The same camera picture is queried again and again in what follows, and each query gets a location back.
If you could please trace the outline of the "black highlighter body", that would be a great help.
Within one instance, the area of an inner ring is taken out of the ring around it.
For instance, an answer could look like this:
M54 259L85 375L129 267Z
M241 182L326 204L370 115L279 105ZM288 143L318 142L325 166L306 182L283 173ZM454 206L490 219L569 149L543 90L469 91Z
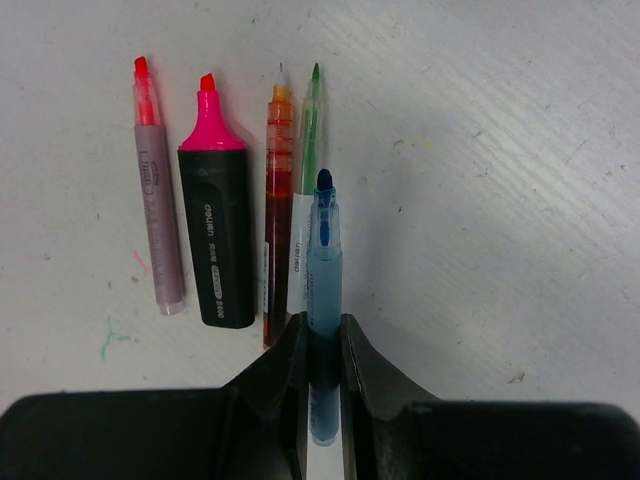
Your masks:
M211 73L200 79L197 108L178 163L201 318L242 329L255 315L249 149L227 126Z

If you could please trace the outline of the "pink clear pen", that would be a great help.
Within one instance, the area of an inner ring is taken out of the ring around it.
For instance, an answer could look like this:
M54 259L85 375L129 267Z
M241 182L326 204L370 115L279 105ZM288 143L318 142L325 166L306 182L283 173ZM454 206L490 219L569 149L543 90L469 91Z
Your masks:
M162 315L184 310L183 263L170 155L153 75L144 56L134 60L134 136L156 303Z

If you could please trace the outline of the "red orange-tipped pen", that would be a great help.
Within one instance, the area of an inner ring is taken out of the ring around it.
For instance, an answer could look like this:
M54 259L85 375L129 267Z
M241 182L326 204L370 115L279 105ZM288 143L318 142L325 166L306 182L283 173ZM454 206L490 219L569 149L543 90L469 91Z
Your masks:
M263 345L270 348L286 324L293 106L285 73L278 72L268 104L264 239Z

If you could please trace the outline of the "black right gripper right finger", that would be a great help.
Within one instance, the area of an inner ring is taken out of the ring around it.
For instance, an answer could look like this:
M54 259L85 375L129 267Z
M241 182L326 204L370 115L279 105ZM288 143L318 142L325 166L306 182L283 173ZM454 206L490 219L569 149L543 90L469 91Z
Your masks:
M593 402L441 400L341 325L348 479L636 479L639 425Z

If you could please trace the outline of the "green clear pen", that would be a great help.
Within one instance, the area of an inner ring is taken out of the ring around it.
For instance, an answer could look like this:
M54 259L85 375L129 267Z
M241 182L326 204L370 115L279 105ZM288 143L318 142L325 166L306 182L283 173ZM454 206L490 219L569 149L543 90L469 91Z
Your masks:
M321 70L320 65L315 63L302 104L299 151L295 164L286 307L289 317L306 309L310 212L319 167L322 105Z

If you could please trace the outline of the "blue pen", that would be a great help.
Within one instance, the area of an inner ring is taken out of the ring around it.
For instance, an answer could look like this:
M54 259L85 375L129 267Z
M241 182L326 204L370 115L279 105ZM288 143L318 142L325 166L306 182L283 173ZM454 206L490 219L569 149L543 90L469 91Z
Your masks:
M313 442L334 443L339 428L340 325L343 252L336 188L329 170L318 173L307 255L310 423Z

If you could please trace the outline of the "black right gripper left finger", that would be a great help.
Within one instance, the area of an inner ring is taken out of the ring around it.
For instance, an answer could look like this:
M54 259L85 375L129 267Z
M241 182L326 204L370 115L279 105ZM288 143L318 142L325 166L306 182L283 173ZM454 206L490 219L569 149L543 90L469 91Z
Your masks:
M306 319L220 388L50 393L1 417L4 479L303 479Z

